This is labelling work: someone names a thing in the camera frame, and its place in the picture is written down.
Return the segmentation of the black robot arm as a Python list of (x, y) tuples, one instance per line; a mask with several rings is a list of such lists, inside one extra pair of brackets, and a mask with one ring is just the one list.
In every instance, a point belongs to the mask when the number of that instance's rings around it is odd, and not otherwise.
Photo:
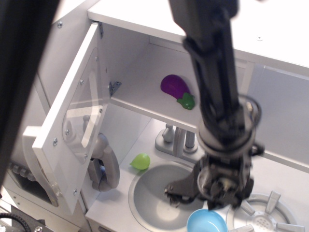
[[(35, 72), (51, 29), (57, 0), (0, 3), (0, 177), (4, 179)], [(209, 209), (237, 208), (253, 189), (250, 164), (261, 112), (239, 102), (230, 18), (236, 0), (172, 0), (174, 21), (184, 29), (200, 92), (198, 139), (207, 157), (188, 178), (168, 184), (170, 204), (207, 201)]]

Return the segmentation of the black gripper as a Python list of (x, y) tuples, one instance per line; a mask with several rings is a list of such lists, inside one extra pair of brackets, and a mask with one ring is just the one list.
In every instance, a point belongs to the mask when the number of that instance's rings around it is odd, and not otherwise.
[(250, 197), (253, 189), (251, 167), (250, 155), (236, 159), (205, 155), (194, 165), (188, 176), (168, 183), (165, 194), (175, 207), (199, 199), (207, 202), (209, 210), (227, 205), (239, 208)]

